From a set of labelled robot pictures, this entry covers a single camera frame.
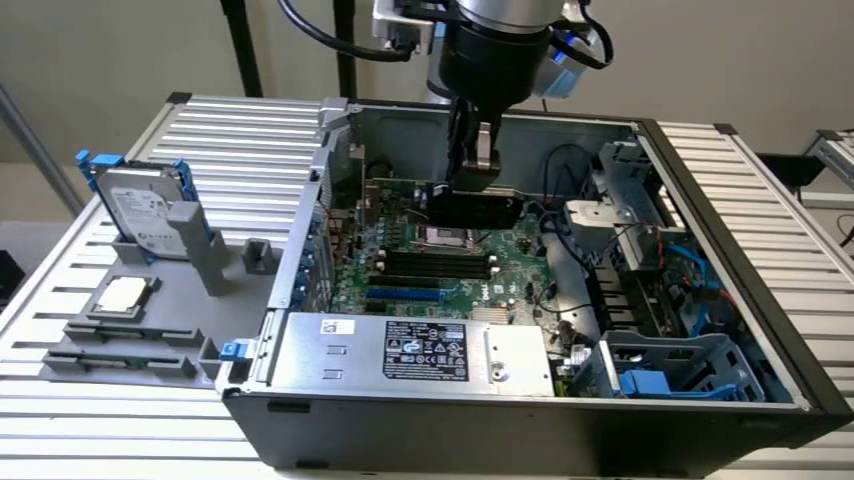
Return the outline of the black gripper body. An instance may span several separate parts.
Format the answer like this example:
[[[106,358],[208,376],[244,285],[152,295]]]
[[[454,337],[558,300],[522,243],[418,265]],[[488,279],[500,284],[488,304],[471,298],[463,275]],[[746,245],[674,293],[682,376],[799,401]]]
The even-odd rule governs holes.
[[[446,25],[439,77],[483,119],[495,119],[531,95],[551,30],[507,33],[472,22]]]

